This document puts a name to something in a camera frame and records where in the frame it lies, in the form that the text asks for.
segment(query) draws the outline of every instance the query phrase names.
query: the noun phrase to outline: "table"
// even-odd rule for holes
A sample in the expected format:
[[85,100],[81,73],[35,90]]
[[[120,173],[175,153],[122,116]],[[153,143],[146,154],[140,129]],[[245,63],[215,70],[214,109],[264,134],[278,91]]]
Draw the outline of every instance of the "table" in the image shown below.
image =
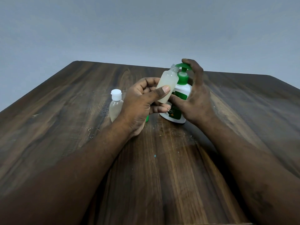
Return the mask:
[[[164,70],[75,61],[0,112],[0,196],[109,125],[112,89],[125,96]],[[267,75],[205,72],[205,83],[217,115],[299,177],[299,90]],[[156,114],[115,159],[82,224],[251,224],[245,213],[251,216],[202,132]]]

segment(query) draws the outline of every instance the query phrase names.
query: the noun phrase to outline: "threaded bottle neck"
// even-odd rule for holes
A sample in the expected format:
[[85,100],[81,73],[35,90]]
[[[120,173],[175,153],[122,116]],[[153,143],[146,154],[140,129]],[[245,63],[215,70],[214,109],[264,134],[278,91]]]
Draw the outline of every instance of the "threaded bottle neck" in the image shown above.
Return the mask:
[[177,67],[176,65],[172,64],[172,66],[170,67],[170,70],[175,72],[175,73],[178,73],[179,71],[179,67]]

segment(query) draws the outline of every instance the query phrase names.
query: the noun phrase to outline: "green cap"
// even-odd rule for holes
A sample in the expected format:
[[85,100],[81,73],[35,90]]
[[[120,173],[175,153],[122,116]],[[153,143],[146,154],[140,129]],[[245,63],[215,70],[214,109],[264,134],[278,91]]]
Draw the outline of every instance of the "green cap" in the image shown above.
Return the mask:
[[186,85],[188,83],[188,74],[186,73],[186,71],[192,70],[191,66],[189,64],[180,63],[180,64],[177,64],[176,67],[182,67],[181,72],[177,73],[177,75],[179,77],[177,84]]

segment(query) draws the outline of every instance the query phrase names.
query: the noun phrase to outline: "bottle cap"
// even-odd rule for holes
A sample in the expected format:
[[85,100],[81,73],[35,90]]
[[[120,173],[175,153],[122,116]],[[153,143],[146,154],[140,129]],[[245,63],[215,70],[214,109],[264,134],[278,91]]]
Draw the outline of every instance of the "bottle cap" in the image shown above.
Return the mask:
[[112,100],[114,101],[120,101],[122,99],[122,92],[119,89],[114,89],[111,92]]
[[191,70],[191,66],[189,64],[180,63],[177,64],[176,67],[181,67],[181,72],[178,72],[177,75],[179,77],[179,80],[177,84],[179,85],[186,85],[188,83],[188,74],[186,73],[187,70]]

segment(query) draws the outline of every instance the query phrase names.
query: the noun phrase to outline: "person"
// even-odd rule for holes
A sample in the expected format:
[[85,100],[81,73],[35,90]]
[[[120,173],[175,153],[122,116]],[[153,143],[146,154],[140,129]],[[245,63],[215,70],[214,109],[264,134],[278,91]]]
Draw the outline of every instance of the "person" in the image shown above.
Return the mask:
[[[194,72],[187,100],[170,102],[215,145],[242,196],[260,224],[300,224],[300,180],[272,156],[240,138],[214,113],[203,69]],[[125,143],[143,129],[148,114],[164,113],[160,104],[169,86],[156,89],[159,78],[144,78],[129,88],[120,115],[81,150],[27,181],[0,202],[1,224],[78,224],[103,176]]]

